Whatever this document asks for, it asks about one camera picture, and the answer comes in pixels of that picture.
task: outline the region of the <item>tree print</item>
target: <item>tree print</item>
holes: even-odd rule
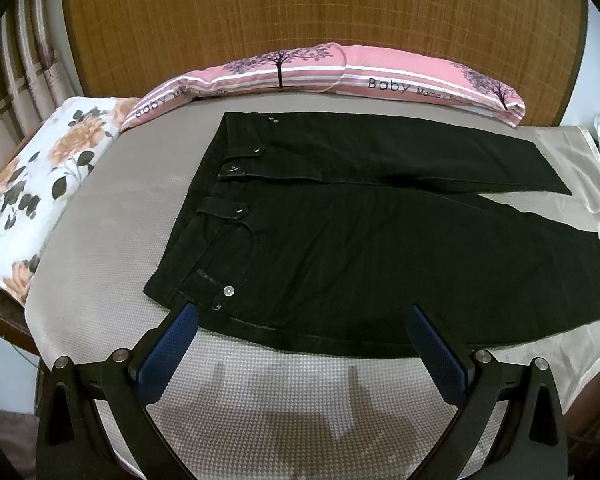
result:
[[[465,79],[471,83],[471,86],[473,86],[476,91],[495,95],[502,103],[502,106],[504,106],[504,109],[509,110],[505,98],[514,94],[513,88],[501,83],[493,77],[476,72],[473,68],[469,68],[461,63],[453,63],[453,66],[462,70]]]
[[[248,69],[255,66],[262,65],[275,65],[278,70],[278,88],[282,88],[282,65],[291,62],[292,59],[302,59],[308,61],[313,59],[314,61],[320,61],[325,57],[331,57],[333,54],[329,52],[329,47],[325,44],[317,46],[304,46],[302,48],[290,48],[288,50],[275,50],[273,52],[267,52],[266,54],[260,54],[259,56],[245,57],[244,59],[238,59],[227,63],[224,66],[225,70],[229,70],[234,74],[243,74]]]

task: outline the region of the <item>wooden headboard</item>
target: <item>wooden headboard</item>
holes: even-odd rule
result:
[[[142,96],[167,78],[326,41],[465,63],[513,86],[522,124],[559,123],[587,0],[62,0],[87,95]]]

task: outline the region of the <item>wall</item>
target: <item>wall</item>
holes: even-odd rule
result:
[[[20,352],[35,365],[0,338],[0,410],[33,413],[38,356]]]
[[[589,0],[589,25],[576,85],[560,124],[586,126],[600,113],[600,12]]]

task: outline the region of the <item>pillow with tree print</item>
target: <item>pillow with tree print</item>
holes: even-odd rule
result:
[[[137,100],[67,99],[0,173],[0,287],[21,304],[69,200]]]
[[[463,64],[380,46],[324,43],[274,50],[169,79],[138,101],[122,131],[193,100],[279,91],[453,106],[509,126],[517,126],[525,115],[515,89]]]

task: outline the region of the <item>cable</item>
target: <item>cable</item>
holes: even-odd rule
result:
[[[13,343],[10,343],[10,345],[11,345],[11,346],[13,346],[13,349],[14,349],[14,350],[15,350],[15,351],[16,351],[18,354],[20,354],[20,355],[21,355],[21,357],[22,357],[22,358],[23,358],[23,359],[24,359],[24,360],[25,360],[27,363],[29,363],[31,366],[33,366],[33,367],[34,367],[36,370],[38,369],[38,365],[37,365],[37,364],[35,364],[33,361],[30,361],[30,360],[29,360],[29,358],[28,358],[26,355],[24,355],[24,354],[23,354],[23,353],[20,351],[20,349],[19,349],[19,348],[18,348],[16,345],[14,345]]]
[[[580,442],[582,444],[589,444],[590,446],[600,446],[600,440],[596,440],[594,438],[587,438],[584,436],[579,436],[573,433],[567,433],[567,438],[569,440],[573,440],[574,442]]]

